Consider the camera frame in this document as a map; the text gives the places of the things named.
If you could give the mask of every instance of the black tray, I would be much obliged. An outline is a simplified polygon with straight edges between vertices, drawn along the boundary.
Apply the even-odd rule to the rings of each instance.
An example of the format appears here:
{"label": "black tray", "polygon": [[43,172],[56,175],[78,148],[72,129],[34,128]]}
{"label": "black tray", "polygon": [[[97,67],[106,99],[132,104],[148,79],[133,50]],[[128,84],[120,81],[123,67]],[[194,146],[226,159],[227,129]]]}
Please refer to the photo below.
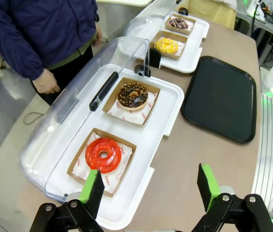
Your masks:
{"label": "black tray", "polygon": [[181,108],[190,122],[238,143],[256,131],[256,83],[251,75],[214,57],[201,57]]}

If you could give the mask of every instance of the yellow donut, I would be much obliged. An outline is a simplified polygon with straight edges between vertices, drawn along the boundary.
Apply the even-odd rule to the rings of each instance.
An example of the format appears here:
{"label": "yellow donut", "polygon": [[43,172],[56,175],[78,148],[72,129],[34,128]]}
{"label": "yellow donut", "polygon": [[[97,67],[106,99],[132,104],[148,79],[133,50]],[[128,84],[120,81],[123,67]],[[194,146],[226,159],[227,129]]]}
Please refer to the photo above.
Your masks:
{"label": "yellow donut", "polygon": [[176,54],[179,50],[179,45],[175,40],[169,38],[160,38],[155,42],[155,48],[161,52]]}

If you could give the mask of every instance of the donut hole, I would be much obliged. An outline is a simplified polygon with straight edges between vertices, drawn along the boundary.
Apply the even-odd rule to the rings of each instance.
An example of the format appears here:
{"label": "donut hole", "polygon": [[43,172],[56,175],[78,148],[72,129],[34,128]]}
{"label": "donut hole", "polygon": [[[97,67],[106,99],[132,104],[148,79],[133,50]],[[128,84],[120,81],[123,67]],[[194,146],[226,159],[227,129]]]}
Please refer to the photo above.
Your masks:
{"label": "donut hole", "polygon": [[106,151],[101,151],[100,153],[99,153],[99,156],[101,157],[101,158],[106,158],[107,157],[107,152]]}
{"label": "donut hole", "polygon": [[133,92],[131,92],[131,93],[129,94],[129,97],[130,97],[130,98],[138,97],[138,93],[135,92],[135,91],[133,91]]}

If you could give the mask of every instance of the green shirt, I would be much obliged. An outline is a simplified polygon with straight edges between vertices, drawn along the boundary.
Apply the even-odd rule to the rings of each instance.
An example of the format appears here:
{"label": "green shirt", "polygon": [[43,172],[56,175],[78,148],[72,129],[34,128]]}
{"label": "green shirt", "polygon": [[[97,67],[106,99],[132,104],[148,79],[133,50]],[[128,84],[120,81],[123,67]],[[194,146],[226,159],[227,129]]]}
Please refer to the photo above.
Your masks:
{"label": "green shirt", "polygon": [[71,55],[69,55],[67,58],[63,59],[62,61],[59,61],[57,64],[51,65],[47,67],[48,70],[59,68],[67,63],[70,63],[71,61],[75,60],[79,56],[83,55],[87,48],[92,45],[94,39],[96,38],[96,33],[88,40],[83,46],[79,47],[75,52],[73,52]]}

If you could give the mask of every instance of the yellow chair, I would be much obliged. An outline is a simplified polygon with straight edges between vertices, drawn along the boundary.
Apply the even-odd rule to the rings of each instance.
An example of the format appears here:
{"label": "yellow chair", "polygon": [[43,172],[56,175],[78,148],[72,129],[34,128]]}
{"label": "yellow chair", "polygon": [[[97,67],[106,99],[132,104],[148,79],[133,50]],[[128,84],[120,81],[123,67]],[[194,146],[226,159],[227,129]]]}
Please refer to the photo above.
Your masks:
{"label": "yellow chair", "polygon": [[236,11],[221,2],[213,0],[182,0],[177,10],[181,7],[187,8],[190,15],[234,29]]}

